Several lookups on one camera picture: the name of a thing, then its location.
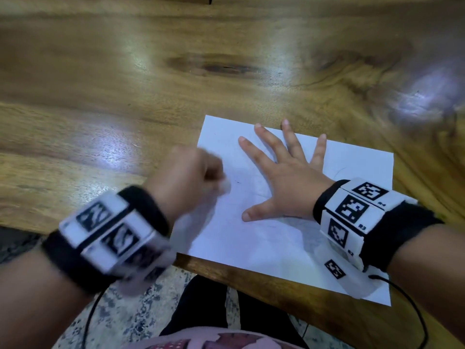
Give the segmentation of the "person's right forearm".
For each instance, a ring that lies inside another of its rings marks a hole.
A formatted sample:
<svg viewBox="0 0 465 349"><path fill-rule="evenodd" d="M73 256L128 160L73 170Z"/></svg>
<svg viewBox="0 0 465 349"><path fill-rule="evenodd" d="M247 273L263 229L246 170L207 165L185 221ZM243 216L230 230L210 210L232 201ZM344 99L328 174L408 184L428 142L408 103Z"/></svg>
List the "person's right forearm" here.
<svg viewBox="0 0 465 349"><path fill-rule="evenodd" d="M465 345L465 232L427 227L398 249L387 273Z"/></svg>

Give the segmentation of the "black white marker wrist tracker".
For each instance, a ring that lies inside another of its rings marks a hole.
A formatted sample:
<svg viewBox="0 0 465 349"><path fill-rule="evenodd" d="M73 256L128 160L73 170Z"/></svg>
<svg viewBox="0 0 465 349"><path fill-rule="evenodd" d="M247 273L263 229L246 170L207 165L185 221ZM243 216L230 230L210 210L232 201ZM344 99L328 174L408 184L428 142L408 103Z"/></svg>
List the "black white marker wrist tracker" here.
<svg viewBox="0 0 465 349"><path fill-rule="evenodd" d="M444 224L415 199L362 178L333 183L317 199L313 216L323 235L316 260L356 299L387 281L383 274L405 243Z"/></svg>
<svg viewBox="0 0 465 349"><path fill-rule="evenodd" d="M107 191L60 222L43 241L49 261L88 294L116 283L144 293L176 259L165 216L139 186Z"/></svg>

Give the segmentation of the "person's black trousers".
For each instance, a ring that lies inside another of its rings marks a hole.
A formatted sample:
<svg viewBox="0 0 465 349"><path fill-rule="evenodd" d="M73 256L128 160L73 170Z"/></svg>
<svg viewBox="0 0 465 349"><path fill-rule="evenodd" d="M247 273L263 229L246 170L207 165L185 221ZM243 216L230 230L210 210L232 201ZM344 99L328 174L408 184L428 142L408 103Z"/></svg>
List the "person's black trousers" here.
<svg viewBox="0 0 465 349"><path fill-rule="evenodd" d="M288 313L236 290L234 305L228 305L228 286L196 275L185 286L169 323L159 336L189 328L234 329L265 335L302 349L310 349L298 333Z"/></svg>

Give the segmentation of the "person's right hand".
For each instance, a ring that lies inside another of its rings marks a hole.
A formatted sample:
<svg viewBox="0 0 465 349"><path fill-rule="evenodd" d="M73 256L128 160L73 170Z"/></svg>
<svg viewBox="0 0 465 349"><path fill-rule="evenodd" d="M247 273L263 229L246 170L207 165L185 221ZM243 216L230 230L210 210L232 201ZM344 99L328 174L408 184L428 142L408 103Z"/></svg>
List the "person's right hand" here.
<svg viewBox="0 0 465 349"><path fill-rule="evenodd" d="M277 205L277 217L288 216L307 220L313 219L313 208L317 199L334 184L307 162L303 148L287 119L281 129L288 150L288 158L278 163L244 137L238 142L242 150L266 177L272 197Z"/></svg>

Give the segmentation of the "person's left hand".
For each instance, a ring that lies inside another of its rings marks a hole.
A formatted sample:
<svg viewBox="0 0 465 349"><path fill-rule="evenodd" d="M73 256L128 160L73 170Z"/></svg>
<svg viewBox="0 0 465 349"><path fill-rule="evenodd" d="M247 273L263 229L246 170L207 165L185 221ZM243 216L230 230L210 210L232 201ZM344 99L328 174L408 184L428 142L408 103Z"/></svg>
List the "person's left hand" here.
<svg viewBox="0 0 465 349"><path fill-rule="evenodd" d="M142 184L171 227L198 205L229 193L231 188L229 179L227 190L206 190L203 187L197 148L174 147L160 168Z"/></svg>

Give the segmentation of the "person's left forearm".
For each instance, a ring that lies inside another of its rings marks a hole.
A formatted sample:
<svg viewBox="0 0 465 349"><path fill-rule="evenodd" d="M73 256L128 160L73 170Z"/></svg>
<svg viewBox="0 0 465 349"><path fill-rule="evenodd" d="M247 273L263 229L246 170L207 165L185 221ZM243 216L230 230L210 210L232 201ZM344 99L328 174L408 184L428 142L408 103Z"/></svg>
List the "person's left forearm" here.
<svg viewBox="0 0 465 349"><path fill-rule="evenodd" d="M0 349L51 349L93 299L39 246L0 265Z"/></svg>

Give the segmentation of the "person's pink printed shirt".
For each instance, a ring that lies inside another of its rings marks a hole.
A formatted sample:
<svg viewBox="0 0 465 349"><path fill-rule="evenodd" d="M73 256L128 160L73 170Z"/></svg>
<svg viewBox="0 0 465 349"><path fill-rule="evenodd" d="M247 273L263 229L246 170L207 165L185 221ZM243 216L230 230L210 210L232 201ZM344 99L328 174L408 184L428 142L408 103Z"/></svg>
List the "person's pink printed shirt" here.
<svg viewBox="0 0 465 349"><path fill-rule="evenodd" d="M270 336L216 327L194 327L131 342L120 349L304 349Z"/></svg>

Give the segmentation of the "white paper sheet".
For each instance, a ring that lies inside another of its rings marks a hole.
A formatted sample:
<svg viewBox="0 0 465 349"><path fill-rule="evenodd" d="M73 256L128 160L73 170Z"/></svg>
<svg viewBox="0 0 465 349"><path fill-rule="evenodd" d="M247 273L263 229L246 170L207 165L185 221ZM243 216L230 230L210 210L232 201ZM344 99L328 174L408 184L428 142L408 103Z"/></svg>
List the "white paper sheet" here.
<svg viewBox="0 0 465 349"><path fill-rule="evenodd" d="M387 278L380 270L357 270L337 251L319 224L281 217L243 222L243 211L271 197L266 178L240 148L243 136L276 159L254 132L254 125L205 116L198 146L223 160L230 192L181 217L174 226L174 249L193 257L322 288L391 306Z"/></svg>

